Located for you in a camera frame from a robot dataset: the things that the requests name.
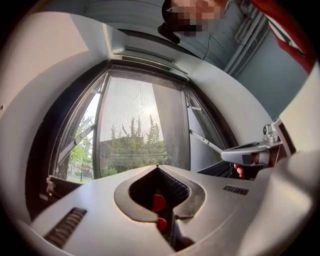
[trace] grey wall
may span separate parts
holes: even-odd
[[[308,74],[282,50],[270,31],[235,77],[262,104],[272,119],[296,96]]]

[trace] window screen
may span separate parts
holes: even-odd
[[[85,110],[77,127],[75,137],[83,133],[95,122],[100,94],[95,94]],[[77,183],[86,183],[94,179],[93,174],[93,134],[91,131],[80,143],[75,146],[69,155],[66,179]]]
[[[184,169],[189,161],[182,92],[143,80],[118,74],[109,83],[98,138],[101,177],[156,164]]]
[[[86,90],[66,120],[54,176],[83,184],[149,165],[197,172],[221,161],[201,140],[224,149],[215,124],[183,82],[117,66]]]

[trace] window frame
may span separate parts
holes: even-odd
[[[78,127],[81,117],[86,111],[91,100],[88,100],[83,104],[80,108],[80,103],[83,102],[84,98],[88,96],[90,90],[95,90],[92,93],[92,97],[95,93],[99,93],[102,96],[100,97],[97,113],[95,116],[95,124],[96,127],[93,130],[93,143],[92,143],[92,165],[93,165],[93,178],[98,179],[101,177],[100,173],[100,161],[99,161],[99,146],[97,144],[97,138],[99,138],[99,134],[97,131],[100,130],[101,126],[101,114],[103,109],[103,104],[105,104],[106,96],[109,88],[109,84],[111,81],[113,71],[117,69],[123,70],[139,70],[141,74],[152,74],[156,78],[162,78],[169,81],[174,81],[175,83],[182,84],[183,89],[181,92],[181,102],[182,102],[182,111],[183,111],[183,121],[185,127],[185,143],[186,143],[186,155],[188,158],[188,162],[185,164],[186,169],[190,170],[190,133],[189,133],[189,119],[188,119],[188,109],[187,109],[187,100],[186,100],[186,90],[190,90],[193,97],[197,99],[200,103],[201,108],[206,113],[208,118],[213,124],[213,127],[217,130],[217,133],[221,135],[221,141],[225,148],[231,148],[238,145],[237,139],[229,127],[228,122],[224,119],[223,115],[220,113],[219,109],[214,105],[214,103],[205,95],[205,93],[188,77],[184,74],[178,75],[177,73],[170,72],[168,70],[152,66],[149,64],[134,62],[131,60],[125,59],[111,59],[102,61],[100,64],[92,67],[83,75],[81,75],[78,79],[76,79],[54,102],[48,113],[46,114],[40,128],[37,131],[35,136],[30,156],[27,164],[26,170],[26,201],[27,207],[29,209],[31,218],[33,215],[31,214],[34,204],[35,197],[39,198],[39,195],[42,195],[42,198],[48,197],[47,193],[47,178],[49,175],[53,174],[53,171],[57,168],[57,161],[59,157],[59,152],[61,151],[61,139],[62,136],[66,136],[66,127],[67,124],[72,120],[75,120],[76,117],[80,118],[77,122],[74,122],[74,127]],[[100,88],[92,88],[95,79],[97,79],[101,74],[108,71],[107,84],[103,87],[102,92]],[[72,141],[73,135],[75,134],[75,130],[68,134],[71,138],[69,141]],[[64,168],[66,168],[67,158],[64,160]],[[66,186],[70,187],[70,182],[64,179],[61,179],[61,184],[67,184]]]

